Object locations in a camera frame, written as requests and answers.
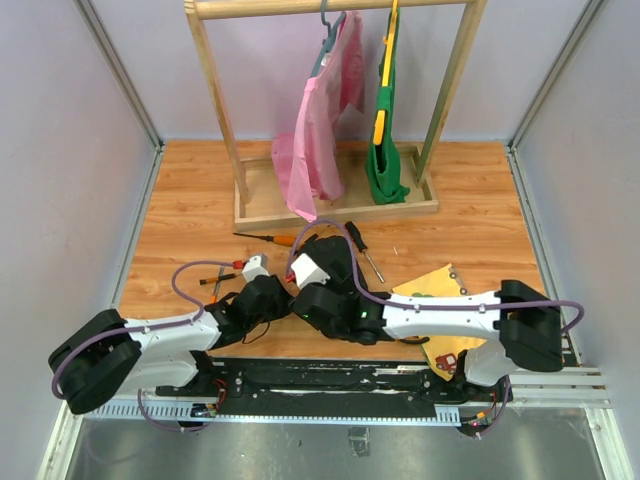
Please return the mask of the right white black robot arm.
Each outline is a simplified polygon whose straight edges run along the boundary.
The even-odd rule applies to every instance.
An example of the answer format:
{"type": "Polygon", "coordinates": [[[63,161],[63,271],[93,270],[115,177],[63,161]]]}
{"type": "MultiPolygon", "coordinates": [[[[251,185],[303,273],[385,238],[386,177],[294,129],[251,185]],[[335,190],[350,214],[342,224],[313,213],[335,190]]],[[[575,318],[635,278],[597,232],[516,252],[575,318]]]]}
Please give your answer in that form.
{"type": "Polygon", "coordinates": [[[560,306],[526,284],[505,280],[497,291],[470,296],[336,293],[305,286],[294,314],[328,338],[374,345],[410,337],[471,337],[453,375],[455,392],[474,400],[516,369],[555,373],[563,367],[560,306]]]}

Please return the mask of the black plastic tool case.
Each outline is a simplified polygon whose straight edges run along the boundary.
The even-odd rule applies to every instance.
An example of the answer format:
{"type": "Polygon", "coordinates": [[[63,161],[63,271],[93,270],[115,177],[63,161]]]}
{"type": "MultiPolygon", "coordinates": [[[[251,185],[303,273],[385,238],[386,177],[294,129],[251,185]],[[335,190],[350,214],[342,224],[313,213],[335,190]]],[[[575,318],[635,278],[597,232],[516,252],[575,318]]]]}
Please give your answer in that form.
{"type": "Polygon", "coordinates": [[[298,297],[318,292],[329,292],[347,298],[359,297],[361,292],[356,287],[355,279],[361,287],[367,286],[359,264],[353,262],[346,238],[341,236],[310,238],[299,248],[298,256],[303,253],[308,254],[325,270],[330,280],[325,285],[310,284],[303,289],[298,288],[298,297]]]}

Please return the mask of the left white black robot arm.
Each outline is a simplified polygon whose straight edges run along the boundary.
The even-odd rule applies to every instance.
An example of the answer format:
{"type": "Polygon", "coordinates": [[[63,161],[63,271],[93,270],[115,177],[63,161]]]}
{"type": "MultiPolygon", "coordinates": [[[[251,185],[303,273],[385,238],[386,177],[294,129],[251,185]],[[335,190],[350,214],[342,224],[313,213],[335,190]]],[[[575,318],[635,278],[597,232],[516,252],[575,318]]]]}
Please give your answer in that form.
{"type": "Polygon", "coordinates": [[[210,350],[241,342],[257,325],[290,313],[292,296],[274,275],[260,275],[238,293],[190,313],[156,320],[96,314],[49,356],[52,393],[74,414],[96,410],[114,396],[157,387],[207,393],[210,350]]]}

